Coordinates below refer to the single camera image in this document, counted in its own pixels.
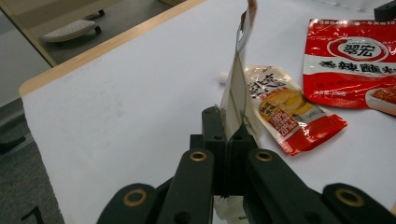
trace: plastic wrapper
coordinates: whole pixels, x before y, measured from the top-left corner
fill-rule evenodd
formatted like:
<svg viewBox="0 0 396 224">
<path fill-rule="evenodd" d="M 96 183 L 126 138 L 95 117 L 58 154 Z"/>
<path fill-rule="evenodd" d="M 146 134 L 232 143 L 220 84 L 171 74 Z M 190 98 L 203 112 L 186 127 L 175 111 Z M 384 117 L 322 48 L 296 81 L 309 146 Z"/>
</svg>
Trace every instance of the plastic wrapper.
<svg viewBox="0 0 396 224">
<path fill-rule="evenodd" d="M 304 55 L 306 98 L 396 115 L 389 100 L 394 93 L 387 91 L 395 86 L 396 21 L 311 20 Z M 381 91 L 390 95 L 378 97 L 384 96 Z"/>
<path fill-rule="evenodd" d="M 232 139 L 235 132 L 243 124 L 245 117 L 248 91 L 243 70 L 244 52 L 253 26 L 256 10 L 256 1 L 247 0 L 247 10 L 242 14 L 241 22 L 236 32 L 233 64 L 230 75 L 228 75 L 225 81 L 225 90 L 219 107 L 227 140 Z M 248 224 L 242 206 L 242 197 L 216 197 L 214 206 L 219 218 L 227 220 L 228 224 Z"/>
<path fill-rule="evenodd" d="M 279 67 L 250 66 L 245 76 L 251 111 L 291 156 L 317 147 L 347 126 L 331 111 L 309 103 Z"/>
</svg>

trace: gray carpet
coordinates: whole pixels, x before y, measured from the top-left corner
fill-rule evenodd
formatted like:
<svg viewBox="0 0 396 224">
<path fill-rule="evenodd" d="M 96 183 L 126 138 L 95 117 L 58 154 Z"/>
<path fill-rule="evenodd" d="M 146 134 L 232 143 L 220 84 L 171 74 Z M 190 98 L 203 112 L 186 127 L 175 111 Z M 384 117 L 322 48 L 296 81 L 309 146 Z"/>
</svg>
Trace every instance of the gray carpet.
<svg viewBox="0 0 396 224">
<path fill-rule="evenodd" d="M 1 223 L 64 223 L 35 142 L 0 161 Z"/>
<path fill-rule="evenodd" d="M 0 151 L 0 223 L 62 224 L 64 219 L 18 99 L 0 108 L 0 143 L 21 137 L 23 142 Z"/>
</svg>

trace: snack package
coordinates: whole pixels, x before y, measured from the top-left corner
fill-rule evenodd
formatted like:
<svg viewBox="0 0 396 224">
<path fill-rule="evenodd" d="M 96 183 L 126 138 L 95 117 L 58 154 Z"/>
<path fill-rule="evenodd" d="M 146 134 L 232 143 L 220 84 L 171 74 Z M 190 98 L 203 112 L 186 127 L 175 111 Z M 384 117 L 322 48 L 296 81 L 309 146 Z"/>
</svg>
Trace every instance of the snack package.
<svg viewBox="0 0 396 224">
<path fill-rule="evenodd" d="M 395 86 L 396 21 L 310 21 L 304 55 L 306 98 L 396 115 Z"/>
<path fill-rule="evenodd" d="M 282 68 L 249 66 L 245 76 L 250 111 L 291 156 L 317 147 L 347 126 L 331 111 L 309 103 Z"/>
</svg>

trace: red logo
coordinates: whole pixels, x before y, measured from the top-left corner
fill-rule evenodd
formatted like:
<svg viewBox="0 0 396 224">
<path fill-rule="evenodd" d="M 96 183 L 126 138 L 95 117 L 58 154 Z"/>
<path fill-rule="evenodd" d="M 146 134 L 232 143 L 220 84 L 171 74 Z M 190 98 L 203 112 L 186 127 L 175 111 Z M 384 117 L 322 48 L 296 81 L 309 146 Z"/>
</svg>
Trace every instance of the red logo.
<svg viewBox="0 0 396 224">
<path fill-rule="evenodd" d="M 382 43 L 367 37 L 349 36 L 331 41 L 328 51 L 338 57 L 356 62 L 378 62 L 385 59 L 389 51 Z"/>
</svg>

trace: white table surface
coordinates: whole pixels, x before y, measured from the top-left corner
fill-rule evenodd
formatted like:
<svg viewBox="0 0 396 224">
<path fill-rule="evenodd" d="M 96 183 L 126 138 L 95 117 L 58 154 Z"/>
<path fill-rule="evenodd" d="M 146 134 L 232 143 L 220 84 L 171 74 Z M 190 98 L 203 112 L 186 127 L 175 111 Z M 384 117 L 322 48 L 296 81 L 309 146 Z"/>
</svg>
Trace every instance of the white table surface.
<svg viewBox="0 0 396 224">
<path fill-rule="evenodd" d="M 281 66 L 302 85 L 308 21 L 372 19 L 313 0 L 262 0 L 246 64 Z M 133 183 L 158 187 L 174 175 L 201 111 L 220 103 L 244 0 L 208 0 L 22 97 L 66 223 L 95 223 L 111 197 Z M 391 208 L 396 199 L 395 118 L 327 107 L 348 127 L 315 150 L 281 155 L 312 189 L 342 182 Z M 214 223 L 223 223 L 215 218 Z"/>
</svg>

